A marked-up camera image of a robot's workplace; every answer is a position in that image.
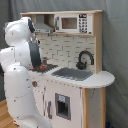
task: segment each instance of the microwave window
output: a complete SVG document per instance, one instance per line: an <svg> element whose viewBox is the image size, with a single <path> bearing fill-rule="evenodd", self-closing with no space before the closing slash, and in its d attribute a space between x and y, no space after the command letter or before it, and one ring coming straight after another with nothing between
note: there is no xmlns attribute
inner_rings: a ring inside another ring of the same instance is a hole
<svg viewBox="0 0 128 128"><path fill-rule="evenodd" d="M62 29L77 29L77 18L61 18Z"/></svg>

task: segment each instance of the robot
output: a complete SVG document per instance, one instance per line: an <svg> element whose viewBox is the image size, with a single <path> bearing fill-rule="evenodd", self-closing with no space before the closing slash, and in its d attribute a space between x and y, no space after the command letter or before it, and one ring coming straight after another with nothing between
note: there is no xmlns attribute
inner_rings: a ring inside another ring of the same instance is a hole
<svg viewBox="0 0 128 128"><path fill-rule="evenodd" d="M4 72L4 90L8 112L20 120L20 128L52 128L48 118L39 114L28 70L42 64L43 54L36 43L34 23L24 17L5 26L9 48L0 51L0 67Z"/></svg>

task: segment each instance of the white countertop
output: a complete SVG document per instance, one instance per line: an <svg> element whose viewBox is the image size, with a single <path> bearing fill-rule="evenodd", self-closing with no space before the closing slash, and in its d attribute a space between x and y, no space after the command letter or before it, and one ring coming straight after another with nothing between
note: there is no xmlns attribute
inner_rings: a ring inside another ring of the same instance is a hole
<svg viewBox="0 0 128 128"><path fill-rule="evenodd" d="M111 73L107 71L101 71L98 74L93 74L92 76L88 77L87 79L83 81L75 81L71 79L66 79L62 77L52 76L51 74L62 67L56 67L46 73L37 73L33 72L33 74L37 74L39 76L42 76L43 79L52 80L52 81L59 81L62 83L70 84L76 87L82 87L82 88L102 88L111 85L115 77Z"/></svg>

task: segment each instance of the gray backdrop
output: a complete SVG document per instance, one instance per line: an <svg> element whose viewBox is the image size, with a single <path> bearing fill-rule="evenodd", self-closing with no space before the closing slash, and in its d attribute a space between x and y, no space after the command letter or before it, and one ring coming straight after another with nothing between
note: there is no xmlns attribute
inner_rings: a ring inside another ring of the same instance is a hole
<svg viewBox="0 0 128 128"><path fill-rule="evenodd" d="M4 40L3 27L5 22L11 21L11 6L9 0L0 0L0 49L8 47ZM0 76L0 101L5 99L4 80Z"/></svg>
<svg viewBox="0 0 128 128"><path fill-rule="evenodd" d="M11 0L11 5L13 20L29 11L104 10L103 70L116 77L107 87L107 121L128 128L128 0Z"/></svg>

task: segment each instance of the sink basin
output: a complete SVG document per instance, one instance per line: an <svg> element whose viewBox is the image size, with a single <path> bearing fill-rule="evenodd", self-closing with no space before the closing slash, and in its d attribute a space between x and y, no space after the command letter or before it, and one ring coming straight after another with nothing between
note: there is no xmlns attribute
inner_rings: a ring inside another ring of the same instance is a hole
<svg viewBox="0 0 128 128"><path fill-rule="evenodd" d="M83 81L93 75L90 71L78 70L74 68L61 68L52 73L53 76L67 78L76 81Z"/></svg>

